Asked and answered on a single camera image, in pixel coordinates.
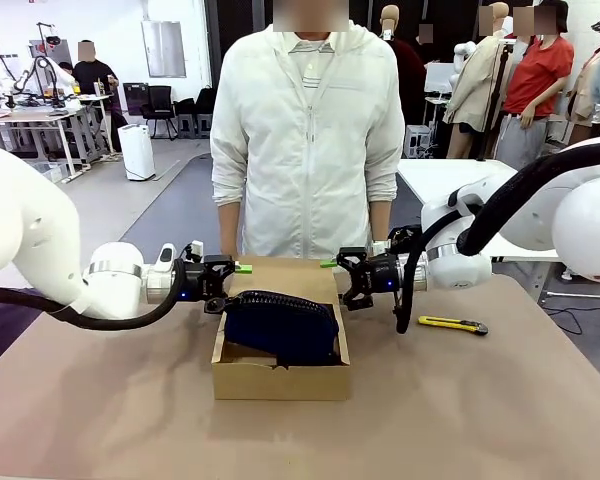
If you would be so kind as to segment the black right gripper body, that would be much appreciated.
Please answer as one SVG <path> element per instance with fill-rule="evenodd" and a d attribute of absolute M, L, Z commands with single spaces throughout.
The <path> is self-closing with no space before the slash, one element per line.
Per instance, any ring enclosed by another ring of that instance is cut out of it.
<path fill-rule="evenodd" d="M 397 293 L 403 287 L 404 262 L 399 255 L 384 253 L 367 261 L 365 288 L 370 294 Z"/>

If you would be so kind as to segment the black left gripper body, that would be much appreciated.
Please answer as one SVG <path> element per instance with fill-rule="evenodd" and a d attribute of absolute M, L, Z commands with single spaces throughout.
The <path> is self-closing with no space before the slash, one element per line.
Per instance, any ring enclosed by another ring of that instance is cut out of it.
<path fill-rule="evenodd" d="M 205 261 L 182 261 L 184 280 L 177 299 L 181 302 L 208 301 L 220 297 L 220 279 L 215 267 L 220 266 L 219 258 Z"/>

